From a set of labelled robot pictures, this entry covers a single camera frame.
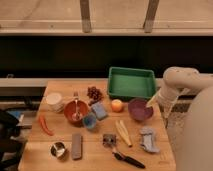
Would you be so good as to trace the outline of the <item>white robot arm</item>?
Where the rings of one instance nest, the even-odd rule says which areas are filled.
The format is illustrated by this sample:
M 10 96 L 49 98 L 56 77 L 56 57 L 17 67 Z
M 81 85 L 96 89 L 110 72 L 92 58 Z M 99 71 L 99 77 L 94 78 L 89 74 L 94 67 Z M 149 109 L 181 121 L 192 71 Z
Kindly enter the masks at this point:
M 186 91 L 195 91 L 196 97 L 186 114 L 176 171 L 213 171 L 213 73 L 169 67 L 157 101 L 164 109 L 171 109 Z

